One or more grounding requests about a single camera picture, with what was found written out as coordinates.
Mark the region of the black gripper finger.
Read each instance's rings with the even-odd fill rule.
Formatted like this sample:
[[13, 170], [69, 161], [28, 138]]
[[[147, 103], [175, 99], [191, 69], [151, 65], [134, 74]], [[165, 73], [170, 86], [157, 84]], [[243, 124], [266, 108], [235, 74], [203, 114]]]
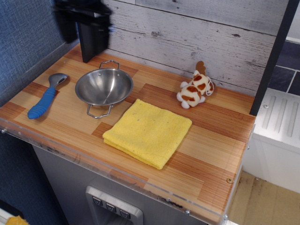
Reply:
[[76, 25], [72, 19], [68, 17], [58, 17], [57, 22], [62, 37], [67, 43], [71, 43], [77, 39]]
[[112, 24], [110, 18], [98, 20], [92, 25], [93, 47], [96, 55], [102, 53], [109, 47]]

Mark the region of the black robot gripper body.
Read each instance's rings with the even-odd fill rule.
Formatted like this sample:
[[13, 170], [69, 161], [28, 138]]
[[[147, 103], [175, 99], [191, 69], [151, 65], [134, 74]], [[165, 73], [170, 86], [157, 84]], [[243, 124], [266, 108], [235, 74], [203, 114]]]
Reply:
[[53, 9], [60, 22], [104, 23], [112, 14], [100, 0], [55, 0]]

